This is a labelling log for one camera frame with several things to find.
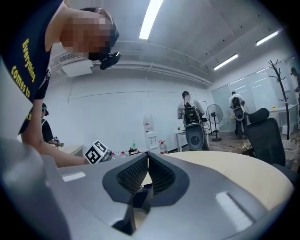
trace small bottle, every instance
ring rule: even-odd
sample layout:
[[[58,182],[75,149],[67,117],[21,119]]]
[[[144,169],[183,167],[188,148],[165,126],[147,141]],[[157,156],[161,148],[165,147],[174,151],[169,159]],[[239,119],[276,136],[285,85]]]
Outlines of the small bottle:
[[[136,150],[136,146],[135,146],[135,142],[133,141],[133,143],[132,143],[132,149],[133,150]]]
[[[121,155],[120,155],[120,158],[125,158],[125,157],[126,157],[125,152],[122,151],[122,152],[121,152]]]
[[[159,143],[160,154],[168,153],[167,145],[165,144],[165,142],[160,140]]]

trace fluorescent ceiling light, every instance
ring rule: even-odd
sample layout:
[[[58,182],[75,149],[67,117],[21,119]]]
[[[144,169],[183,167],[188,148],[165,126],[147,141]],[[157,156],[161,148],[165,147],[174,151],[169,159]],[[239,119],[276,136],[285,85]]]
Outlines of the fluorescent ceiling light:
[[[243,78],[241,78],[241,79],[239,79],[239,80],[236,80],[235,82],[232,82],[232,83],[230,83],[230,84],[233,84],[233,83],[236,83],[236,82],[238,82],[238,81],[240,81],[240,80],[243,80],[245,77],[243,77]]]
[[[148,39],[151,28],[153,26],[154,20],[158,11],[160,9],[161,4],[164,0],[151,0],[144,18],[144,22],[142,23],[142,29],[140,32],[141,39]]]
[[[245,91],[247,91],[247,90],[243,90],[242,92],[245,92]],[[241,93],[241,92],[238,92],[238,93]]]
[[[257,88],[257,87],[259,87],[259,86],[261,86],[261,85],[257,85],[257,86],[255,86],[255,87],[253,87],[253,88]]]
[[[276,36],[278,33],[279,33],[279,32],[276,31],[276,32],[274,32],[274,33],[268,35],[267,37],[263,38],[262,40],[257,41],[257,42],[256,42],[256,46],[258,46],[258,45],[264,43],[265,41],[268,41],[270,38]]]
[[[238,57],[237,54],[233,55],[232,57],[230,57],[229,59],[227,59],[226,61],[220,63],[219,65],[217,65],[216,67],[214,67],[214,70],[219,69],[220,67],[224,66],[225,64],[227,64],[228,62],[231,62],[233,59],[236,59]]]
[[[263,70],[265,70],[265,69],[263,69]],[[260,70],[260,71],[258,71],[258,72],[256,72],[256,73],[260,73],[260,72],[262,72],[263,70]]]
[[[243,88],[243,87],[245,87],[246,85],[244,85],[244,86],[242,86],[242,87],[240,87],[240,88]],[[237,89],[240,89],[240,88],[236,88],[235,90],[237,90]]]
[[[263,78],[263,79],[266,79],[266,78]],[[261,79],[261,80],[263,80],[263,79]],[[257,82],[259,82],[259,81],[261,81],[261,80],[257,80],[257,81],[255,81],[254,83],[257,83]]]

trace white shirt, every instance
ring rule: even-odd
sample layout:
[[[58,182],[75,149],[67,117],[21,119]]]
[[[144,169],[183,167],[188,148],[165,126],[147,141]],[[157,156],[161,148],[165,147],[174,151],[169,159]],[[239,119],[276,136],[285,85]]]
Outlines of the white shirt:
[[[245,100],[243,99],[243,97],[238,94],[238,93],[235,93],[233,94],[230,98],[229,98],[229,106],[231,107],[232,106],[232,103],[233,103],[233,98],[239,98],[241,102],[244,102]]]
[[[197,100],[194,100],[194,106],[199,110],[199,113],[201,115],[205,114],[205,111],[203,110],[201,104]],[[179,103],[178,108],[177,108],[177,118],[178,119],[182,119],[183,110],[184,110],[184,103],[182,101],[181,103]]]

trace white ceiling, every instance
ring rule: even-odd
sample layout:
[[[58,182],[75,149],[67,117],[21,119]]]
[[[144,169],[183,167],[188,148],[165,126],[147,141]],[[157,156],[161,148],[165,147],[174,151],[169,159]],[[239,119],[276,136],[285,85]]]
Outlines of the white ceiling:
[[[141,40],[139,34],[149,2],[71,0],[70,6],[100,7],[111,13],[120,32],[113,51],[120,52],[122,60],[153,62],[210,82],[232,71],[230,64],[214,71],[218,62],[235,53],[247,53],[257,40],[280,28],[270,13],[253,0],[164,0],[148,40]],[[53,46],[52,66],[63,52],[60,44]]]

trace black office chair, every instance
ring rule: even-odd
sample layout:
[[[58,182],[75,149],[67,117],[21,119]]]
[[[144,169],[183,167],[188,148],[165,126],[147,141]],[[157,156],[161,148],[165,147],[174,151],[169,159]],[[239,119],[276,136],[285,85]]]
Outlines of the black office chair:
[[[285,151],[281,141],[278,124],[274,118],[268,118],[266,108],[248,114],[250,125],[246,128],[247,137],[255,156],[281,171],[294,185],[299,174],[285,167]]]

